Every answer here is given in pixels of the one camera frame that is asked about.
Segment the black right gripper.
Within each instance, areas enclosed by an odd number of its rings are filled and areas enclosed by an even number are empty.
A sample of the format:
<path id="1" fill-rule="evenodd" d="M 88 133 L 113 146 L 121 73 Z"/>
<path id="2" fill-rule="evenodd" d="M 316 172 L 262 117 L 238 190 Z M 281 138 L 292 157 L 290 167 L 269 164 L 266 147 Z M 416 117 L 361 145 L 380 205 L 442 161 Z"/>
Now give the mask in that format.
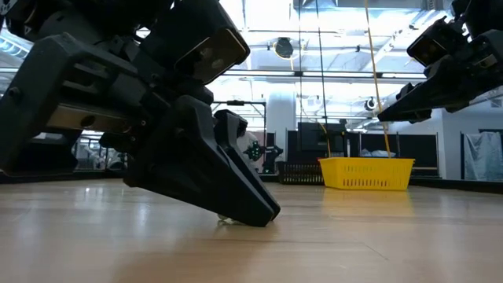
<path id="1" fill-rule="evenodd" d="M 379 115 L 381 122 L 411 123 L 431 118 L 435 108 L 462 105 L 503 83 L 503 31 L 489 30 L 441 57 L 427 79 L 407 83 Z"/>

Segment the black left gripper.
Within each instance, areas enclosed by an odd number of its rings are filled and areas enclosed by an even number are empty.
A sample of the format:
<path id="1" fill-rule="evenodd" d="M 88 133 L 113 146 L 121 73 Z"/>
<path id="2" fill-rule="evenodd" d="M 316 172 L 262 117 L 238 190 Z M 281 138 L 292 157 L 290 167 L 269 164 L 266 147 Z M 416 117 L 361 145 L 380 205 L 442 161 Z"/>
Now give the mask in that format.
<path id="1" fill-rule="evenodd" d="M 0 170 L 10 176 L 71 173 L 85 130 L 101 145 L 136 156 L 180 97 L 207 105 L 202 82 L 149 61 L 130 62 L 68 33 L 34 44 L 0 97 Z"/>

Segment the person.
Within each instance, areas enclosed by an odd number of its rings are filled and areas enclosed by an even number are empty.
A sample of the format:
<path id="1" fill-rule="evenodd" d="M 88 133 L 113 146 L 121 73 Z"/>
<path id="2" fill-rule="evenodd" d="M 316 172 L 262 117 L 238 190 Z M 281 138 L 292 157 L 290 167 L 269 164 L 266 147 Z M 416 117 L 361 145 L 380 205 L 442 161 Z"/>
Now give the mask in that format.
<path id="1" fill-rule="evenodd" d="M 251 167 L 255 166 L 256 148 L 258 145 L 257 137 L 249 131 L 246 131 L 237 138 L 237 145 L 243 158 Z"/>

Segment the black handheld device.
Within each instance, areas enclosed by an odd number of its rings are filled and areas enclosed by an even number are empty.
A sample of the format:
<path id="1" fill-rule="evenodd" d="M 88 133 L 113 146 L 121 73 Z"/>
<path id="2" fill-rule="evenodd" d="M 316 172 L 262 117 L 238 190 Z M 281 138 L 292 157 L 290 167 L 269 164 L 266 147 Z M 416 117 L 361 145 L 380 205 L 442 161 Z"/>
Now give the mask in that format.
<path id="1" fill-rule="evenodd" d="M 276 172 L 275 161 L 284 152 L 277 145 L 261 146 L 257 141 L 252 142 L 244 151 L 244 154 L 251 160 L 257 161 L 264 157 L 263 174 L 271 175 Z"/>

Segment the black partition panel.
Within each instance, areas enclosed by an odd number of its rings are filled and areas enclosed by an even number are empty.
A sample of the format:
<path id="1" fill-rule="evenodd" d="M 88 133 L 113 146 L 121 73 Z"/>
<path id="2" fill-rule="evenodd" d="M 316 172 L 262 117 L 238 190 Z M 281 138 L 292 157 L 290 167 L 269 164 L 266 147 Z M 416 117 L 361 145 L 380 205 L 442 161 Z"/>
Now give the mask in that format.
<path id="1" fill-rule="evenodd" d="M 347 157 L 347 129 L 340 123 L 298 122 L 287 132 L 287 161 L 310 164 L 329 157 Z"/>
<path id="2" fill-rule="evenodd" d="M 415 159 L 417 167 L 437 167 L 437 136 L 433 134 L 389 134 L 388 144 L 395 157 Z M 361 151 L 386 151 L 382 134 L 360 134 L 357 137 Z"/>

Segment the black plastic basket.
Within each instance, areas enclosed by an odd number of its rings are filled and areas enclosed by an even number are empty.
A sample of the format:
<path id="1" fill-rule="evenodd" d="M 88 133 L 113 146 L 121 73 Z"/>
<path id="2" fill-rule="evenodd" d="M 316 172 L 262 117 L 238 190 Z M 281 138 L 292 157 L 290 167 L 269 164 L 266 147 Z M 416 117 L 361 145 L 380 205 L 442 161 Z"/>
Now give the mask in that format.
<path id="1" fill-rule="evenodd" d="M 278 162 L 279 182 L 284 185 L 309 185 L 318 186 L 324 184 L 324 179 L 319 163 L 290 163 Z"/>

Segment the pale blue tarp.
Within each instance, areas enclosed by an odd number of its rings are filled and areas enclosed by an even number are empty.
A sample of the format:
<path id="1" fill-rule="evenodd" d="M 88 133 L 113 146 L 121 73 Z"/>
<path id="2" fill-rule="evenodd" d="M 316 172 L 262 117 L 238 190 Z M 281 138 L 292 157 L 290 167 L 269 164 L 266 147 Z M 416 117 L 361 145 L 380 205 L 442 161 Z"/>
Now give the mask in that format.
<path id="1" fill-rule="evenodd" d="M 503 182 L 501 134 L 482 132 L 464 136 L 464 179 L 479 182 Z"/>

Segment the yellow plastic basket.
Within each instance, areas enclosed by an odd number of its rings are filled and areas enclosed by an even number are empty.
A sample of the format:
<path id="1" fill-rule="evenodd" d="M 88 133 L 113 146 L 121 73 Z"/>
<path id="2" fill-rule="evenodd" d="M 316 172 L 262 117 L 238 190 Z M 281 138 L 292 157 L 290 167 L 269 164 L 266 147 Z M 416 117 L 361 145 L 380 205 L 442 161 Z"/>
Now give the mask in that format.
<path id="1" fill-rule="evenodd" d="M 320 159 L 325 186 L 346 190 L 405 191 L 415 159 L 332 157 Z"/>

